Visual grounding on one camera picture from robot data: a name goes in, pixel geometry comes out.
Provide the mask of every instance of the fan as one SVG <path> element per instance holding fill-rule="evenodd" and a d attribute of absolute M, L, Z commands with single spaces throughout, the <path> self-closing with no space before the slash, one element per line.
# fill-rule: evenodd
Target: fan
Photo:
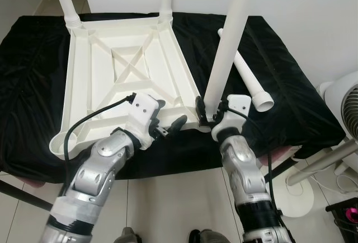
<path fill-rule="evenodd" d="M 352 139 L 358 141 L 358 72 L 345 75 L 334 83 L 326 83 L 326 86 L 322 84 L 320 90 L 327 106 L 346 132 L 344 143 Z M 357 151 L 342 160 L 343 163 L 335 169 L 336 175 L 348 167 L 358 172 Z"/>

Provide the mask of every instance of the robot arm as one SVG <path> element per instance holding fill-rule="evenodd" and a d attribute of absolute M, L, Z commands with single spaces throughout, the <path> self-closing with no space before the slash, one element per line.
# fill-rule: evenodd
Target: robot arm
<path fill-rule="evenodd" d="M 230 95 L 228 101 L 230 109 L 247 116 L 250 97 Z M 292 243 L 287 229 L 281 226 L 272 206 L 263 174 L 256 165 L 256 156 L 245 138 L 239 135 L 245 118 L 231 111 L 221 112 L 220 118 L 211 134 L 220 144 L 235 209 L 244 228 L 244 242 Z"/>
<path fill-rule="evenodd" d="M 146 94 L 136 94 L 125 129 L 97 141 L 90 157 L 78 169 L 65 196 L 57 197 L 40 242 L 88 243 L 92 229 L 107 200 L 115 175 L 137 149 L 147 149 L 163 133 L 156 118 L 165 104 Z M 180 118 L 176 124 L 185 123 Z"/>
<path fill-rule="evenodd" d="M 251 99 L 230 95 L 228 107 L 247 116 Z M 117 128 L 96 142 L 91 155 L 77 171 L 65 196 L 58 197 L 41 238 L 42 243 L 89 243 L 91 231 L 109 195 L 116 173 L 136 149 L 148 148 L 157 135 L 180 130 L 186 117 L 176 120 L 169 130 L 158 127 L 156 118 L 163 101 L 137 94 L 130 108 L 125 130 Z M 220 144 L 223 166 L 228 173 L 235 209 L 244 228 L 245 243 L 293 243 L 280 224 L 256 166 L 256 157 L 240 135 L 245 118 L 231 111 L 218 114 L 211 134 Z"/>

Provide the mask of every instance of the black cable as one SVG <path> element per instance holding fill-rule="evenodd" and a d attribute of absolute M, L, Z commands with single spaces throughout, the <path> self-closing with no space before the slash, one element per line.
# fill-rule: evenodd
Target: black cable
<path fill-rule="evenodd" d="M 133 93 L 130 96 L 125 97 L 124 99 L 117 101 L 111 105 L 105 106 L 102 109 L 99 109 L 97 111 L 95 111 L 94 113 L 88 114 L 86 117 L 83 117 L 81 120 L 79 120 L 78 122 L 76 122 L 73 126 L 71 126 L 70 129 L 68 129 L 67 134 L 65 136 L 64 142 L 63 142 L 63 153 L 64 153 L 64 157 L 65 157 L 65 170 L 66 170 L 66 180 L 65 180 L 65 188 L 64 188 L 64 193 L 66 192 L 66 190 L 68 189 L 69 185 L 70 185 L 70 171 L 69 171 L 69 167 L 68 167 L 68 163 L 69 163 L 69 156 L 68 156 L 68 140 L 69 140 L 69 136 L 71 135 L 71 133 L 82 123 L 84 123 L 85 121 L 89 120 L 90 118 L 103 113 L 106 110 L 112 109 L 115 106 L 118 106 L 120 104 L 122 104 L 123 102 L 129 101 L 130 103 L 133 102 L 135 97 L 135 93 Z"/>
<path fill-rule="evenodd" d="M 259 132 L 260 136 L 262 137 L 263 142 L 265 143 L 265 145 L 267 146 L 267 142 L 265 140 L 265 137 L 263 136 L 263 133 L 261 132 L 261 129 L 259 128 L 259 126 L 255 123 L 254 120 L 252 120 L 251 118 L 249 118 L 248 116 L 244 115 L 243 113 L 240 113 L 237 110 L 233 110 L 229 107 L 225 108 L 228 111 L 231 111 L 232 113 L 235 113 L 243 118 L 245 118 L 246 121 L 250 122 Z M 272 184 L 272 156 L 271 156 L 271 152 L 267 151 L 267 165 L 268 165 L 268 188 L 270 190 L 270 197 L 271 197 L 271 203 L 272 203 L 272 207 L 274 208 L 274 211 L 276 212 L 277 218 L 279 219 L 279 222 L 281 224 L 282 227 L 284 227 L 287 232 L 289 233 L 290 239 L 291 241 L 294 243 L 295 240 L 292 237 L 292 234 L 290 232 L 290 230 L 287 228 L 286 224 L 284 223 L 284 221 L 281 218 L 281 215 L 279 213 L 279 211 L 277 210 L 277 205 L 276 205 L 276 201 L 275 201 L 275 196 L 274 196 L 274 187 Z"/>

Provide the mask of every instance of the black cloth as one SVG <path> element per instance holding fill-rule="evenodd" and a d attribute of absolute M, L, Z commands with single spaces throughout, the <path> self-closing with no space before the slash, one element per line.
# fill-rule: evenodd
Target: black cloth
<path fill-rule="evenodd" d="M 81 20 L 146 16 L 156 15 L 84 14 Z M 203 96 L 219 44 L 217 30 L 225 16 L 174 13 L 173 17 L 176 38 Z M 23 16 L 0 45 L 0 170 L 50 183 L 64 181 L 64 162 L 50 153 L 49 142 L 61 126 L 69 40 L 63 17 Z M 275 100 L 266 113 L 258 113 L 253 106 L 249 112 L 264 138 L 249 122 L 243 129 L 258 157 L 280 146 L 303 145 L 295 157 L 306 158 L 343 139 L 339 123 L 262 17 L 249 17 L 239 51 Z M 224 91 L 224 96 L 229 94 L 248 94 L 234 67 Z M 71 160 L 72 169 L 87 156 L 85 150 Z M 136 153 L 117 177 L 133 179 L 221 165 L 211 135 L 186 130 Z"/>

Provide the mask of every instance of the fan grille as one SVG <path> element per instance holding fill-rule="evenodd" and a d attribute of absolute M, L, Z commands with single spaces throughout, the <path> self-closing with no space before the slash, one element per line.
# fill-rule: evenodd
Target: fan grille
<path fill-rule="evenodd" d="M 351 136 L 358 140 L 358 85 L 347 92 L 342 104 L 343 122 Z"/>

